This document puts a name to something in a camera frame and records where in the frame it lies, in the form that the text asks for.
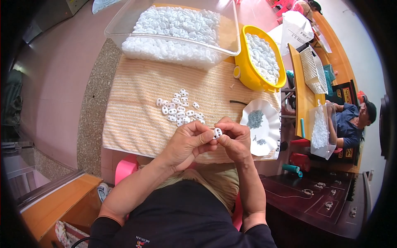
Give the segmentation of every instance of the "white paper plate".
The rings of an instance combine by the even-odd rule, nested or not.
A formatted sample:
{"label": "white paper plate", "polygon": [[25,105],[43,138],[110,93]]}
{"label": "white paper plate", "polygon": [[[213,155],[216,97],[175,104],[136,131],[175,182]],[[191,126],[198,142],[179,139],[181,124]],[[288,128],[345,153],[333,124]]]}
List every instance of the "white paper plate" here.
{"label": "white paper plate", "polygon": [[[271,104],[262,99],[251,101],[243,109],[243,117],[240,124],[247,126],[248,115],[255,110],[263,113],[262,123],[259,128],[251,128],[251,153],[255,156],[266,156],[271,150],[277,147],[277,140],[280,138],[280,119]],[[258,144],[258,140],[264,139],[265,144]]]}

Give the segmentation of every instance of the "orange striped towel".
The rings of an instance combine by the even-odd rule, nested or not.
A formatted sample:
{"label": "orange striped towel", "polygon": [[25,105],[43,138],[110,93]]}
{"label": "orange striped towel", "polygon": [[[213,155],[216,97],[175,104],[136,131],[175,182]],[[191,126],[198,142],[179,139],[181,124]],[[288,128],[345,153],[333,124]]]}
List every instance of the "orange striped towel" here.
{"label": "orange striped towel", "polygon": [[[114,80],[102,133],[105,148],[125,151],[147,157],[156,157],[174,134],[176,123],[168,121],[156,106],[157,98],[171,102],[173,94],[181,88],[189,93],[190,107],[197,102],[197,112],[205,115],[205,124],[214,127],[222,117],[229,116],[240,122],[245,105],[229,100],[249,103],[262,98],[280,110],[281,94],[256,92],[233,77],[235,65],[222,62],[209,72],[170,63],[130,60],[121,57]],[[255,160],[274,160],[278,149]],[[223,147],[201,154],[197,163],[229,163]]]}

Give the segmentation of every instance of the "printed logo on shirt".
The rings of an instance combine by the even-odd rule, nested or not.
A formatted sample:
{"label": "printed logo on shirt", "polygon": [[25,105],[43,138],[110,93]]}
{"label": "printed logo on shirt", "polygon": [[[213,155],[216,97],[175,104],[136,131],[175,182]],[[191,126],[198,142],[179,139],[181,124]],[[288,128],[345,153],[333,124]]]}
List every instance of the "printed logo on shirt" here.
{"label": "printed logo on shirt", "polygon": [[145,238],[141,238],[139,236],[135,237],[138,241],[137,244],[135,245],[137,248],[142,248],[142,246],[146,243],[150,243],[150,240],[147,240]]}

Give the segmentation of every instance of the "white plastic bag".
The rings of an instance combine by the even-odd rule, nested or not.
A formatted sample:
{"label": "white plastic bag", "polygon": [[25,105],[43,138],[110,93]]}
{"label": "white plastic bag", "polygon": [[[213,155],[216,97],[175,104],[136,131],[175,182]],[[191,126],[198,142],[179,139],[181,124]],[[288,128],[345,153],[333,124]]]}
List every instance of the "white plastic bag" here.
{"label": "white plastic bag", "polygon": [[298,11],[283,13],[283,34],[281,37],[281,56],[289,53],[288,43],[298,48],[314,38],[309,20]]}
{"label": "white plastic bag", "polygon": [[94,0],[93,14],[120,1],[121,0]]}

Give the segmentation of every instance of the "person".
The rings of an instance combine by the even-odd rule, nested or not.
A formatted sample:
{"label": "person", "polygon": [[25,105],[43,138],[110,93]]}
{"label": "person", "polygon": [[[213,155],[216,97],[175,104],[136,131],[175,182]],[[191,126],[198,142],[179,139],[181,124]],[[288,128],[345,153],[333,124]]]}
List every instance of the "person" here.
{"label": "person", "polygon": [[[319,12],[322,15],[321,12],[321,6],[318,4],[316,1],[309,1],[306,2],[304,0],[297,0],[294,5],[299,4],[303,8],[303,15],[309,20],[311,26],[315,26],[317,23],[313,19],[313,12]],[[291,10],[295,10],[295,6],[292,6],[290,8]]]}
{"label": "person", "polygon": [[[120,181],[91,226],[89,247],[276,247],[249,128],[229,117],[215,127],[218,139],[199,121],[178,127],[158,157]],[[189,168],[218,144],[234,163]],[[238,192],[240,232],[231,220]]]}
{"label": "person", "polygon": [[344,103],[335,106],[335,117],[328,118],[329,124],[335,126],[330,129],[330,136],[337,136],[336,147],[354,148],[360,144],[362,132],[366,126],[371,125],[376,120],[376,106],[368,101],[364,96],[364,102],[360,104],[360,109],[353,104]]}

